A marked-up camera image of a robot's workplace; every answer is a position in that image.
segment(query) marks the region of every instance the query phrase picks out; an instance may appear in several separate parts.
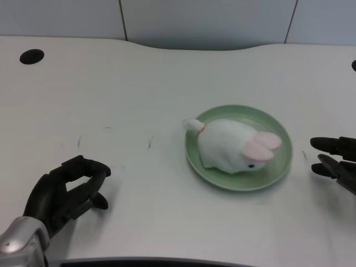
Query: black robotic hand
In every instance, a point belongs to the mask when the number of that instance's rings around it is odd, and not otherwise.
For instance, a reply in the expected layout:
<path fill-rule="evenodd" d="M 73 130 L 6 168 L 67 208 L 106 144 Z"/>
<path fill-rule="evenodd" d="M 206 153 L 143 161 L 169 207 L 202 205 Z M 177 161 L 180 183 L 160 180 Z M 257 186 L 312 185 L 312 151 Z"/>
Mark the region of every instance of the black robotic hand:
<path fill-rule="evenodd" d="M 340 137 L 339 139 L 315 137 L 310 140 L 312 147 L 331 155 L 340 155 L 344 160 L 356 162 L 356 139 Z M 320 154 L 321 163 L 313 164 L 312 171 L 316 174 L 336 179 L 337 183 L 356 195 L 356 164 L 347 161 L 336 161 Z"/>
<path fill-rule="evenodd" d="M 84 159 L 83 156 L 68 160 L 41 177 L 28 198 L 23 216 L 42 221 L 52 238 L 70 219 L 77 219 L 90 208 L 108 208 L 106 199 L 98 191 L 110 175 L 110 168 L 100 162 Z M 67 182 L 83 176 L 91 178 L 67 191 Z"/>

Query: rabbit tail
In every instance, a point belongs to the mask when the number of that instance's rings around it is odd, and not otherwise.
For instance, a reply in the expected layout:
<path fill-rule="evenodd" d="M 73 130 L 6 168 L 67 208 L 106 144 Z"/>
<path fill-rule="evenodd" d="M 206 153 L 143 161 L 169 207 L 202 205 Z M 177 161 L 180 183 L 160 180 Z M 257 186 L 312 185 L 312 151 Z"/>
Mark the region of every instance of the rabbit tail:
<path fill-rule="evenodd" d="M 194 118 L 187 118 L 186 120 L 183 121 L 183 127 L 187 131 L 200 133 L 204 129 L 205 124 Z"/>

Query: pink rabbit ear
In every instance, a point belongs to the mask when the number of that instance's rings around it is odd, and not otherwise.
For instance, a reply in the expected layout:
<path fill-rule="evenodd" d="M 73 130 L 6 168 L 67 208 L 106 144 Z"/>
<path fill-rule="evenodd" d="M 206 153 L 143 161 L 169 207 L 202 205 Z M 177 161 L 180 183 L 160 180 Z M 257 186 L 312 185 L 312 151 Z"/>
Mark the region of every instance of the pink rabbit ear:
<path fill-rule="evenodd" d="M 245 157 L 250 160 L 267 162 L 273 159 L 274 154 L 258 142 L 249 141 L 242 150 Z"/>
<path fill-rule="evenodd" d="M 253 140 L 269 150 L 279 150 L 282 145 L 282 139 L 271 132 L 259 132 Z"/>

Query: green plate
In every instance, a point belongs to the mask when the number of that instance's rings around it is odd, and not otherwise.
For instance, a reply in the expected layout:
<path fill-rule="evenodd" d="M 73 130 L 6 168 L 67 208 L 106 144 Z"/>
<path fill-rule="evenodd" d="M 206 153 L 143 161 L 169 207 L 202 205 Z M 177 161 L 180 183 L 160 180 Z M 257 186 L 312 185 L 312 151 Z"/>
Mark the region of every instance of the green plate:
<path fill-rule="evenodd" d="M 289 171 L 292 158 L 292 145 L 287 131 L 270 115 L 252 107 L 230 105 L 212 108 L 197 117 L 203 123 L 219 118 L 228 118 L 251 125 L 259 131 L 268 131 L 282 138 L 283 144 L 275 153 L 273 161 L 259 171 L 243 171 L 228 174 L 216 168 L 203 167 L 197 149 L 197 135 L 187 132 L 185 136 L 186 156 L 195 169 L 208 182 L 234 191 L 253 191 L 267 187 L 277 182 Z"/>

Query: black grommet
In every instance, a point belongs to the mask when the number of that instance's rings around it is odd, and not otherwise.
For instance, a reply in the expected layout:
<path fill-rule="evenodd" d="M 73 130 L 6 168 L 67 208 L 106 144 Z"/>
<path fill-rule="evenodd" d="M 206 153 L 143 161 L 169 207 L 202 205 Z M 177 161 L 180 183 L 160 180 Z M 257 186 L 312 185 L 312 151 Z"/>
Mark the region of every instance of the black grommet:
<path fill-rule="evenodd" d="M 32 65 L 41 61 L 44 56 L 45 54 L 42 50 L 31 49 L 21 55 L 20 62 L 25 65 Z"/>
<path fill-rule="evenodd" d="M 356 60 L 352 62 L 351 67 L 353 68 L 354 71 L 356 71 Z"/>

